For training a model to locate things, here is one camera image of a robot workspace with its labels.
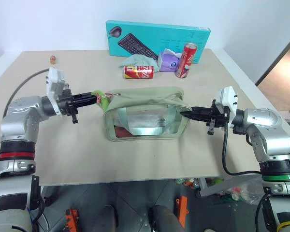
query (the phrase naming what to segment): person's leg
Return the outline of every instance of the person's leg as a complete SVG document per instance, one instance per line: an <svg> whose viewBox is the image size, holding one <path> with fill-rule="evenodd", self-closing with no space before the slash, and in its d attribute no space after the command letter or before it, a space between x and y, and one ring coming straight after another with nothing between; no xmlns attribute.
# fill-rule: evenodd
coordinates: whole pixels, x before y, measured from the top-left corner
<svg viewBox="0 0 290 232"><path fill-rule="evenodd" d="M151 228L157 232L185 232L177 217L163 205L150 208L148 217Z"/></svg>
<svg viewBox="0 0 290 232"><path fill-rule="evenodd" d="M115 232L116 210L111 205L106 205L99 213L92 232Z"/></svg>

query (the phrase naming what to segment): table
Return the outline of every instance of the table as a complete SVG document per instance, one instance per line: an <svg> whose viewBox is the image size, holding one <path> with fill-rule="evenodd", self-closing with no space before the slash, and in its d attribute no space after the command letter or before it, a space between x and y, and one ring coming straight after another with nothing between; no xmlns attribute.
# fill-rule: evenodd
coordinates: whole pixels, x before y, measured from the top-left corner
<svg viewBox="0 0 290 232"><path fill-rule="evenodd" d="M10 94L29 75L50 67L51 55L57 57L53 67L65 72L73 94L97 89L107 92L118 88L178 86L184 90L184 101L191 106L210 107L219 89L233 86L239 109L255 107L241 89L248 88L250 80L235 80L224 67L230 66L231 61L224 59L226 64L222 65L210 49L204 50L200 63L192 65L186 79L160 72L152 80L123 79L118 66L124 58L109 56L108 51L38 51L23 52L0 78L0 121ZM32 95L46 95L45 75L30 80L16 98ZM102 110L93 105L79 109L78 124L72 124L71 117L59 116L40 123L35 175L40 176L42 186L224 174L220 129L209 136L205 123L190 121L179 139L111 142L105 138L102 115ZM232 172L259 169L244 136L229 133L227 165Z"/></svg>

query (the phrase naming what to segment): red can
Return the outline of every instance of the red can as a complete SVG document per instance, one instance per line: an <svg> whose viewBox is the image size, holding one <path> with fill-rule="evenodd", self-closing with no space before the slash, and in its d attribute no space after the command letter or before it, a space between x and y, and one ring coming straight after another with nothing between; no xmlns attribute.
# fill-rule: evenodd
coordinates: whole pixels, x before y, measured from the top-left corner
<svg viewBox="0 0 290 232"><path fill-rule="evenodd" d="M187 43L179 61L179 65L175 75L179 78L185 78L189 72L190 66L193 62L195 53L197 52L197 45L194 43Z"/></svg>
<svg viewBox="0 0 290 232"><path fill-rule="evenodd" d="M123 76L126 79L152 79L154 66L124 66Z"/></svg>

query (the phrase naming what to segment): teal box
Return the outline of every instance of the teal box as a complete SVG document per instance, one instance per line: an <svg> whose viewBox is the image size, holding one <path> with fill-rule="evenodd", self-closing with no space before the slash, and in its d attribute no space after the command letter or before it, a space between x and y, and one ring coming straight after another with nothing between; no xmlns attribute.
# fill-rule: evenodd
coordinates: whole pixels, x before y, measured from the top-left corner
<svg viewBox="0 0 290 232"><path fill-rule="evenodd" d="M198 63L211 31L209 28L108 20L106 32L111 56L143 54L157 60L159 52L165 48L181 53L185 44L192 42L198 47L193 63Z"/></svg>

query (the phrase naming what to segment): green bag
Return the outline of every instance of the green bag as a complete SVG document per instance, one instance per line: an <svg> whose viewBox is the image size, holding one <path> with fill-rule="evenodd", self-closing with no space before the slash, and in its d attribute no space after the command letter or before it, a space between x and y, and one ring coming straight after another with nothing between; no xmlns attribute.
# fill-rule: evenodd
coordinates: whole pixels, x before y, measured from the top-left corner
<svg viewBox="0 0 290 232"><path fill-rule="evenodd" d="M177 138L189 122L180 112L192 111L178 87L117 89L105 95L103 120L112 141Z"/></svg>

